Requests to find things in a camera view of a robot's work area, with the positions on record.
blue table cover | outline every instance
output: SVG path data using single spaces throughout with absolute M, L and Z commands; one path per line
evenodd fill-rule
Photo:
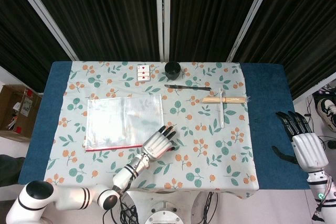
M 20 184 L 44 179 L 71 65 L 71 61 L 52 64 Z M 307 173 L 298 165 L 279 159 L 271 149 L 275 145 L 293 155 L 284 127 L 275 115 L 277 111 L 294 111 L 284 68 L 276 64 L 241 63 L 241 69 L 250 97 L 250 133 L 260 189 L 308 189 Z

metal spoon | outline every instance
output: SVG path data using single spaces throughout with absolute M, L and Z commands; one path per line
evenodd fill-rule
M 219 88 L 219 93 L 220 95 L 220 107 L 221 107 L 221 117 L 220 117 L 220 126 L 221 128 L 224 128 L 224 110 L 223 110 L 223 101 L 222 101 L 222 94 L 223 94 L 224 90 L 222 88 Z

white robotic arm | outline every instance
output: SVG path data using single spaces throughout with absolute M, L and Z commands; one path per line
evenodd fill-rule
M 282 112 L 276 114 L 281 119 L 294 149 L 296 159 L 291 162 L 299 164 L 308 173 L 307 182 L 318 204 L 312 219 L 335 224 L 336 187 L 332 177 L 324 171 L 329 162 L 320 140 L 302 115 L 291 111 L 288 113 L 289 115 Z
M 33 181 L 27 184 L 7 214 L 7 224 L 43 223 L 40 219 L 46 206 L 54 202 L 58 210 L 86 209 L 93 201 L 101 208 L 113 208 L 119 197 L 129 189 L 132 181 L 139 173 L 173 148 L 170 139 L 176 132 L 168 135 L 172 126 L 163 126 L 154 133 L 142 146 L 142 153 L 136 155 L 113 178 L 113 187 L 105 185 L 92 187 L 60 187 L 44 181 Z

clear plastic bag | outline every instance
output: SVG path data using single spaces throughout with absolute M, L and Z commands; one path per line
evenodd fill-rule
M 88 101 L 86 150 L 139 147 L 164 124 L 161 95 Z

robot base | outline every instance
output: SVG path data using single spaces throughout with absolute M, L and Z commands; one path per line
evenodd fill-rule
M 199 191 L 146 193 L 128 191 L 140 224 L 191 224 L 191 210 Z

